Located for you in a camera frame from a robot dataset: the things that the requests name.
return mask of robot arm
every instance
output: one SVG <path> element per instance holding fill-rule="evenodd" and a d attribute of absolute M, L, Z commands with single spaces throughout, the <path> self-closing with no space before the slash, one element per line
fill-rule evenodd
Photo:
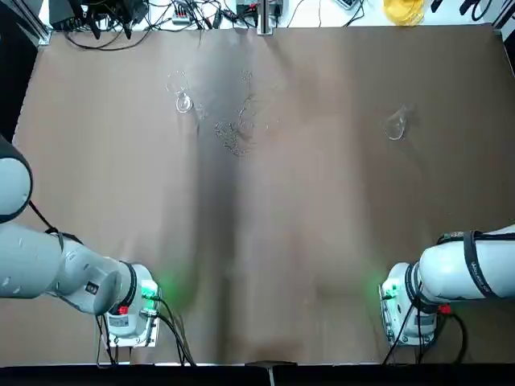
<path fill-rule="evenodd" d="M 515 225 L 495 232 L 456 232 L 426 249 L 414 264 L 397 263 L 379 286 L 390 345 L 435 337 L 439 305 L 515 297 Z"/>
<path fill-rule="evenodd" d="M 0 298 L 50 294 L 81 312 L 106 314 L 110 333 L 124 341 L 120 346 L 148 342 L 157 334 L 151 315 L 158 303 L 150 298 L 159 296 L 158 286 L 145 267 L 12 221 L 29 204 L 32 174 L 25 158 L 1 136 L 0 186 Z"/>

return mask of wire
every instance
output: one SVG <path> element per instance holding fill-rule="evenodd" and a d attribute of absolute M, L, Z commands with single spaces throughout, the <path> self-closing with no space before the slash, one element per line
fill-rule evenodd
<path fill-rule="evenodd" d="M 99 368 L 104 368 L 102 367 L 98 360 L 99 360 L 99 357 L 100 357 L 100 342 L 101 342 L 101 338 L 102 338 L 102 325 L 100 323 L 100 321 L 98 320 L 98 316 L 95 316 L 95 321 L 97 322 L 97 326 L 98 326 L 98 345 L 97 345 L 97 367 Z M 109 361 L 111 363 L 111 366 L 113 366 L 114 364 L 117 364 L 117 361 L 115 361 L 111 355 L 111 347 L 109 346 L 109 328 L 107 327 L 107 324 L 105 323 L 105 316 L 102 315 L 102 321 L 104 323 L 104 326 L 105 326 L 105 335 L 107 336 L 107 354 L 109 356 Z"/>
<path fill-rule="evenodd" d="M 225 8 L 227 8 L 228 10 L 231 10 L 231 9 L 229 8 L 229 6 L 227 5 L 227 1 L 226 1 L 226 0 L 224 0 L 224 4 L 225 4 Z"/>
<path fill-rule="evenodd" d="M 363 2 L 365 0 L 360 0 L 360 6 L 358 6 L 356 12 L 354 13 L 354 15 L 350 18 L 350 20 L 348 22 L 346 22 L 344 24 L 344 27 L 348 27 L 350 26 L 352 23 L 354 23 L 356 20 L 359 20 L 361 18 L 364 18 L 365 17 L 365 8 L 363 8 Z M 361 10 L 361 15 L 357 17 L 357 14 L 358 12 Z"/>
<path fill-rule="evenodd" d="M 461 346 L 459 348 L 458 355 L 456 356 L 456 359 L 454 359 L 454 364 L 459 364 L 464 361 L 465 354 L 467 353 L 468 349 L 468 332 L 467 327 L 465 326 L 465 322 L 463 319 L 458 316 L 457 314 L 449 314 L 447 315 L 448 318 L 452 318 L 457 321 L 459 328 L 461 330 Z"/>
<path fill-rule="evenodd" d="M 100 4 L 104 4 L 107 0 L 100 0 L 99 2 L 90 2 L 85 4 L 85 6 L 99 6 Z"/>
<path fill-rule="evenodd" d="M 304 0 L 300 0 L 299 4 L 297 4 L 297 6 L 295 7 L 294 11 L 293 11 L 293 14 L 291 15 L 291 19 L 290 21 L 288 22 L 288 25 L 286 26 L 286 28 L 290 28 L 290 25 L 291 25 L 291 22 L 293 22 L 293 18 L 295 17 L 295 14 L 297 13 L 297 9 L 299 8 L 299 6 L 304 2 Z"/>
<path fill-rule="evenodd" d="M 47 221 L 47 219 L 45 219 L 45 216 L 43 216 L 41 214 L 41 212 L 39 211 L 39 209 L 34 205 L 34 203 L 32 202 L 32 200 L 29 201 L 29 206 L 32 208 L 32 210 L 34 211 L 34 213 L 39 217 L 39 219 L 41 221 L 44 222 L 44 224 L 48 227 L 48 228 L 54 228 L 52 227 L 52 225 Z"/>
<path fill-rule="evenodd" d="M 143 35 L 143 37 L 140 38 L 140 40 L 138 40 L 136 43 L 133 43 L 133 44 L 130 44 L 128 46 L 124 46 L 124 47 L 115 47 L 115 48 L 106 48 L 107 46 L 109 46 L 111 43 L 113 43 L 121 34 L 122 34 L 122 31 L 119 31 L 118 34 L 112 39 L 110 40 L 108 43 L 105 43 L 105 44 L 102 44 L 101 46 L 86 46 L 84 44 L 80 44 L 80 43 L 77 43 L 76 41 L 74 41 L 68 32 L 66 32 L 64 34 L 64 36 L 66 37 L 66 40 L 69 41 L 71 44 L 73 44 L 74 46 L 77 46 L 79 48 L 82 48 L 82 49 L 85 49 L 85 50 L 97 50 L 97 51 L 109 51 L 109 52 L 113 52 L 113 51 L 123 51 L 123 50 L 128 50 L 130 48 L 133 48 L 133 47 L 136 47 L 138 46 L 141 42 L 143 42 L 143 40 L 145 40 L 148 35 L 153 31 L 154 28 L 157 27 L 158 30 L 160 31 L 173 31 L 173 30 L 161 30 L 161 28 L 159 28 L 159 25 L 161 25 L 162 23 L 162 18 L 164 17 L 164 15 L 168 12 L 168 10 L 171 8 L 171 6 L 174 5 L 174 2 L 170 2 L 168 5 L 167 5 L 167 8 L 165 9 L 165 11 L 161 14 L 161 16 L 159 16 L 159 18 L 157 19 L 156 23 L 155 24 L 151 24 L 148 26 L 147 28 L 147 31 L 146 33 Z"/>
<path fill-rule="evenodd" d="M 488 10 L 490 9 L 490 6 L 492 5 L 492 0 L 488 0 L 488 3 L 486 4 L 486 7 L 484 8 L 483 12 L 479 16 L 476 16 L 476 9 L 479 7 L 480 0 L 477 0 L 476 4 L 474 4 L 474 7 L 472 8 L 472 20 L 475 22 L 479 22 L 483 16 L 486 15 Z"/>
<path fill-rule="evenodd" d="M 167 309 L 168 315 L 170 315 L 171 324 L 173 327 L 179 328 L 180 336 L 183 340 L 184 349 L 186 350 L 186 353 L 192 358 L 192 352 L 190 351 L 189 344 L 186 339 L 186 332 L 184 331 L 184 321 L 181 318 L 180 314 L 176 317 L 173 312 L 171 312 L 170 307 L 168 304 L 164 301 L 163 298 L 157 298 L 158 302 L 161 302 L 165 308 Z M 184 365 L 185 355 L 181 355 L 181 347 L 179 345 L 179 342 L 175 342 L 177 344 L 177 352 L 179 353 L 179 359 L 181 361 L 181 364 Z"/>
<path fill-rule="evenodd" d="M 105 337 L 107 339 L 107 353 L 109 354 L 109 359 L 111 363 L 113 363 L 113 355 L 111 353 L 111 342 L 109 340 L 109 325 L 107 324 L 107 320 L 105 320 L 105 314 L 102 315 L 102 321 L 104 322 L 105 327 Z"/>
<path fill-rule="evenodd" d="M 422 343 L 422 332 L 420 327 L 420 309 L 422 308 L 422 299 L 420 298 L 420 294 L 418 295 L 418 307 L 417 307 L 417 324 L 418 324 L 418 358 L 417 364 L 422 362 L 422 350 L 424 348 L 424 344 Z"/>
<path fill-rule="evenodd" d="M 427 352 L 438 342 L 438 339 L 442 334 L 443 328 L 445 327 L 446 321 L 447 318 L 445 317 L 445 315 L 442 315 L 440 313 L 436 314 L 435 336 L 433 337 L 433 340 L 431 340 L 431 342 L 424 347 L 422 354 L 420 354 L 419 357 L 420 362 L 422 362 L 424 355 L 427 354 Z"/>
<path fill-rule="evenodd" d="M 157 6 L 157 7 L 165 7 L 168 6 L 167 4 L 154 4 L 153 2 L 147 2 L 149 6 Z"/>
<path fill-rule="evenodd" d="M 422 287 L 422 283 L 420 283 L 418 285 L 418 292 L 420 291 L 421 287 Z M 402 331 L 404 330 L 404 327 L 406 326 L 406 323 L 408 322 L 408 318 L 409 318 L 409 316 L 411 314 L 411 311 L 412 311 L 413 307 L 414 307 L 414 302 L 411 302 L 410 308 L 408 309 L 408 312 L 406 312 L 406 316 L 404 317 L 404 320 L 402 321 L 401 329 L 399 330 L 399 333 L 397 334 L 397 338 L 395 339 L 395 342 L 393 343 L 393 346 L 389 349 L 388 354 L 386 354 L 386 357 L 383 360 L 382 364 L 386 364 L 388 362 L 388 359 L 392 355 L 393 350 L 395 350 L 395 347 L 399 343 L 399 339 L 401 338 Z"/>
<path fill-rule="evenodd" d="M 196 366 L 195 362 L 193 361 L 193 358 L 187 353 L 186 348 L 184 347 L 183 341 L 180 339 L 179 334 L 177 333 L 177 330 L 175 329 L 175 327 L 171 324 L 171 322 L 168 319 L 166 319 L 161 314 L 158 314 L 157 316 L 163 322 L 166 323 L 168 328 L 171 330 L 171 332 L 175 336 L 175 341 L 179 344 L 180 349 L 182 350 L 182 352 L 184 353 L 184 355 L 186 357 L 186 360 L 190 363 L 191 366 Z"/>

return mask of green led light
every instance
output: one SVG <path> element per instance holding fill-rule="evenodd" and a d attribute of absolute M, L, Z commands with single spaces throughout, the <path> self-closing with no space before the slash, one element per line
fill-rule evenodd
<path fill-rule="evenodd" d="M 383 291 L 385 293 L 385 299 L 395 298 L 397 290 L 399 288 L 399 280 L 388 279 L 383 283 Z"/>
<path fill-rule="evenodd" d="M 144 298 L 158 296 L 158 285 L 152 280 L 142 280 L 142 296 Z"/>

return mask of black equipment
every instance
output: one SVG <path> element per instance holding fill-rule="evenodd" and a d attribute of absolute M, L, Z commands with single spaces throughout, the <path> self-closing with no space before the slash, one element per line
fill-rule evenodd
<path fill-rule="evenodd" d="M 99 39 L 101 29 L 97 22 L 109 19 L 108 30 L 121 25 L 127 39 L 133 24 L 140 23 L 148 13 L 145 0 L 49 0 L 51 26 L 56 31 L 74 31 L 88 27 Z"/>

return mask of brown tabletop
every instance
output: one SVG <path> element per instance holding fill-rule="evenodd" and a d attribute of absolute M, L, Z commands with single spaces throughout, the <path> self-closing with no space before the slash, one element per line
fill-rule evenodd
<path fill-rule="evenodd" d="M 181 88 L 198 134 L 176 112 Z M 514 124 L 515 81 L 486 25 L 155 32 L 117 52 L 55 35 L 15 143 L 52 223 L 153 271 L 197 362 L 355 363 L 387 352 L 377 285 L 393 264 L 442 232 L 513 222 Z M 51 298 L 0 310 L 2 364 L 95 360 L 93 316 Z M 513 360 L 511 302 L 456 310 L 467 361 Z M 426 360 L 452 360 L 458 331 L 448 323 Z M 134 360 L 176 361 L 171 339 L 162 328 Z"/>

